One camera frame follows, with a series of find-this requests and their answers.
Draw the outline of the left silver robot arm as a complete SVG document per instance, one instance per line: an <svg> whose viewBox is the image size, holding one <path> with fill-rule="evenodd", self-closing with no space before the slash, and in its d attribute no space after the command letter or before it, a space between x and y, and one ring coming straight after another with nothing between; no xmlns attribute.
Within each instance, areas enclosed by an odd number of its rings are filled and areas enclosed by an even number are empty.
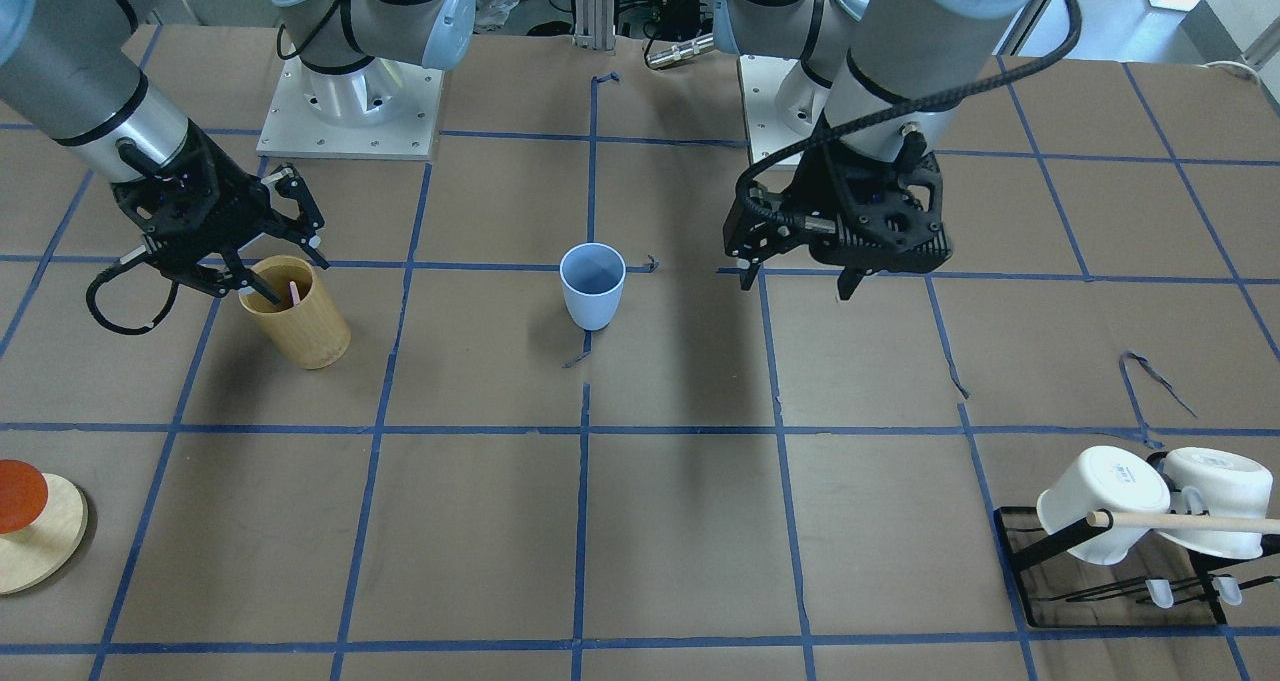
<svg viewBox="0 0 1280 681"><path fill-rule="evenodd" d="M964 99L1046 70L1079 42L1069 28L1042 58L997 76L983 67L1032 0L714 0L728 55L794 58L826 102L813 128L756 157L735 183L724 253L751 288L763 262L805 247L840 268L847 300L878 271L928 274L954 252L934 148Z"/></svg>

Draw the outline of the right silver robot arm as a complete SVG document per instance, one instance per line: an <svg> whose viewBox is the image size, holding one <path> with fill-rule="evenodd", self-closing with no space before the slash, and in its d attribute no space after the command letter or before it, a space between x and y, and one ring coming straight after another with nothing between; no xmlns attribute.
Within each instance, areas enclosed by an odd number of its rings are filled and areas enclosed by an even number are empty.
<svg viewBox="0 0 1280 681"><path fill-rule="evenodd" d="M3 101L109 180L142 242L99 275L140 265L205 294L274 300L241 251L274 236L320 268L324 219L294 166L244 172L124 52L159 0L3 0Z"/></svg>

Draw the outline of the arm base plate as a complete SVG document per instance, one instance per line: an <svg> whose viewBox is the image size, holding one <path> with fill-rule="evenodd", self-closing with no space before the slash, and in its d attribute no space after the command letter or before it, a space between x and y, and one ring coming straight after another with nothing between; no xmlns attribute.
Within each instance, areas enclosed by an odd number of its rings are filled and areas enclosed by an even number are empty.
<svg viewBox="0 0 1280 681"><path fill-rule="evenodd" d="M829 88L794 58L739 58L742 111L753 161L813 133Z"/></svg>
<svg viewBox="0 0 1280 681"><path fill-rule="evenodd" d="M256 143L280 160L433 157L445 74L375 58L360 70L326 76L285 61Z"/></svg>

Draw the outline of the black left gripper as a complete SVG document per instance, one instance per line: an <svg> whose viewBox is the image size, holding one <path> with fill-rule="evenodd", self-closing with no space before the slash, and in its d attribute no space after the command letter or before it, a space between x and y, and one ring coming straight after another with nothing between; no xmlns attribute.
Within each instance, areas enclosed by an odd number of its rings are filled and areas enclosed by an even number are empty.
<svg viewBox="0 0 1280 681"><path fill-rule="evenodd" d="M870 271L933 271L950 260L942 198L940 166L923 140L908 140L890 161L826 143L801 154L780 195L781 212L814 219L817 229L776 224L733 201L724 253L749 292L765 260L804 244L814 261L841 268L837 298L849 302Z"/></svg>

